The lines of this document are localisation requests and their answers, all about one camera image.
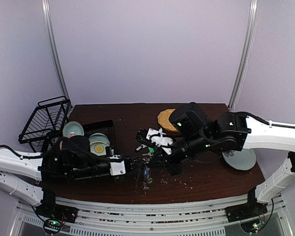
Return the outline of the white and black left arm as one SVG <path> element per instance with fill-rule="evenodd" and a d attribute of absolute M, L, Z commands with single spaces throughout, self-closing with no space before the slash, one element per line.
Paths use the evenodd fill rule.
<path fill-rule="evenodd" d="M 145 157 L 90 151 L 89 139 L 75 135 L 61 137 L 46 152 L 21 152 L 0 145 L 0 171 L 36 181 L 77 181 L 102 176 L 120 177 L 138 171 L 148 163 Z"/>

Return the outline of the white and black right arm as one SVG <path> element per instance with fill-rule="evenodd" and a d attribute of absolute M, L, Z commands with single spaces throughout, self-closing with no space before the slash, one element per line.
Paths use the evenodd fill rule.
<path fill-rule="evenodd" d="M 194 103 L 184 104 L 169 116 L 169 122 L 181 135 L 174 141 L 162 129 L 140 129 L 136 140 L 148 147 L 157 147 L 153 159 L 164 164 L 174 174 L 174 166 L 187 158 L 207 151 L 230 153 L 254 148 L 288 152 L 287 158 L 267 180 L 249 191 L 242 213 L 254 216 L 261 204 L 267 204 L 276 194 L 295 180 L 295 124 L 262 119 L 249 112 L 226 112 L 217 120 Z"/>

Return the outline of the blue tag key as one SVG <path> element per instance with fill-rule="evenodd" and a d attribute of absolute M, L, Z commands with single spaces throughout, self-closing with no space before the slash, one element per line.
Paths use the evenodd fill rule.
<path fill-rule="evenodd" d="M 149 167 L 144 166 L 143 167 L 143 177 L 146 178 L 148 173 L 149 173 Z"/>

